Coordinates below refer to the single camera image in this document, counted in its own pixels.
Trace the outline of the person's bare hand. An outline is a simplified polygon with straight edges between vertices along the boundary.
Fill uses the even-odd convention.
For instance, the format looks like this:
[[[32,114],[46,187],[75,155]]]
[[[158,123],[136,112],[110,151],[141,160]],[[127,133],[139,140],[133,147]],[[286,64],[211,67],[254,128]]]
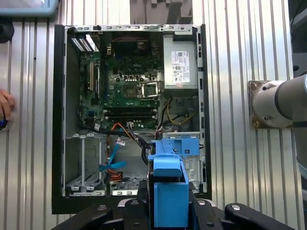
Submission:
[[[14,110],[14,97],[6,90],[0,90],[0,119],[10,121],[12,119],[12,112]]]

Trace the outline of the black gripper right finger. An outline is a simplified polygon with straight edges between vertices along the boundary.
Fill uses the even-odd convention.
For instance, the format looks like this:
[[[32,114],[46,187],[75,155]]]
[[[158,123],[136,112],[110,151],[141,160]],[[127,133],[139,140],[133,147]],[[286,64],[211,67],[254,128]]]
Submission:
[[[197,199],[189,183],[189,230],[291,230],[279,222],[241,203],[231,203],[223,210],[209,199]]]

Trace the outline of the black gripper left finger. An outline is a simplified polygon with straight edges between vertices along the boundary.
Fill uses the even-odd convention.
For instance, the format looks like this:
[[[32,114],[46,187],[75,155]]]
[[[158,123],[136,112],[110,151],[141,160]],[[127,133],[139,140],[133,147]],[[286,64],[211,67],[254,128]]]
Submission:
[[[147,182],[140,181],[137,197],[115,206],[92,205],[55,226],[55,230],[147,230]]]

